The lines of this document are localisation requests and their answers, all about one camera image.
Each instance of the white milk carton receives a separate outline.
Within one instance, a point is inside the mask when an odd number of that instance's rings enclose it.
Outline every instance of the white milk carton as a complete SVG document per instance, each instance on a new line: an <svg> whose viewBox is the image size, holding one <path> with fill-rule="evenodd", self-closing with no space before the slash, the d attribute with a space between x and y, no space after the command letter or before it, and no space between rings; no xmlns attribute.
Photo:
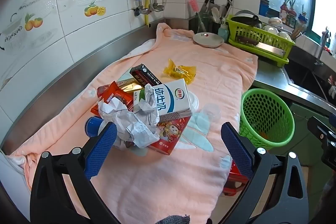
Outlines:
<svg viewBox="0 0 336 224"><path fill-rule="evenodd" d="M160 122L168 122L193 115L184 79L153 87L157 95L156 106ZM141 90L134 92L134 107L142 98Z"/></svg>

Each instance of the blue gripper pad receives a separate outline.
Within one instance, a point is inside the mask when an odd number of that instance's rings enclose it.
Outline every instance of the blue gripper pad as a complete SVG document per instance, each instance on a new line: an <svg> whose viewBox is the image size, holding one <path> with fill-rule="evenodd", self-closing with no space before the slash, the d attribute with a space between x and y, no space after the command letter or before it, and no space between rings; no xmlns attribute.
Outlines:
<svg viewBox="0 0 336 224"><path fill-rule="evenodd" d="M253 175L253 160L239 139L237 131L229 122L226 122L222 125L220 134L239 172L250 180Z"/></svg>
<svg viewBox="0 0 336 224"><path fill-rule="evenodd" d="M335 116L335 114L331 114L329 116L329 123L332 125L332 127L336 127L336 116Z"/></svg>
<svg viewBox="0 0 336 224"><path fill-rule="evenodd" d="M84 173L88 180L98 175L107 154L110 152L110 149L116 140L117 126L111 123L106 130L101 132L101 134L103 134L103 136L100 137L85 160Z"/></svg>

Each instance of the red stool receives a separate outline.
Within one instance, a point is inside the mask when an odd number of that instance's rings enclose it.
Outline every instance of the red stool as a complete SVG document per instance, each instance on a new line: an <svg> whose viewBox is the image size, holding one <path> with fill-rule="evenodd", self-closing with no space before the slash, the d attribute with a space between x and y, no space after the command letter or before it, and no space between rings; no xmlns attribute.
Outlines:
<svg viewBox="0 0 336 224"><path fill-rule="evenodd" d="M236 187L236 182L240 182L241 185L239 187ZM234 196L244 189L247 182L247 177L240 174L236 164L232 161L231 170L223 188L224 195Z"/></svg>

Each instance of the fruit decal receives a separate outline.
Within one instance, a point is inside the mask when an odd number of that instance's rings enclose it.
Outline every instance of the fruit decal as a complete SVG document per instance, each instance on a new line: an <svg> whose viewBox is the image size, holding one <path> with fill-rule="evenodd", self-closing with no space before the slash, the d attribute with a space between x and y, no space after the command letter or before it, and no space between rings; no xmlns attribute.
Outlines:
<svg viewBox="0 0 336 224"><path fill-rule="evenodd" d="M43 19L38 17L34 20L30 20L35 14L26 14L25 16L25 29L26 31L30 31L33 27L38 28L42 25Z"/></svg>
<svg viewBox="0 0 336 224"><path fill-rule="evenodd" d="M84 9L84 15L87 17L93 16L95 14L99 16L103 16L106 13L106 8L105 7L98 7L95 5L95 2L91 2L91 4Z"/></svg>

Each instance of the yellow plastic bag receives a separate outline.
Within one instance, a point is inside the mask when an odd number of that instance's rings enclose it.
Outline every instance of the yellow plastic bag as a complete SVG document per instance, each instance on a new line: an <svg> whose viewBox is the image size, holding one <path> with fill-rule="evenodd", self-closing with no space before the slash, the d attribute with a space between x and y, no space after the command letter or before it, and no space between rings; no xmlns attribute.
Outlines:
<svg viewBox="0 0 336 224"><path fill-rule="evenodd" d="M168 67L165 67L163 73L174 77L174 78L184 78L187 84L190 84L195 79L196 67L186 67L186 66L176 66L174 62L169 59Z"/></svg>

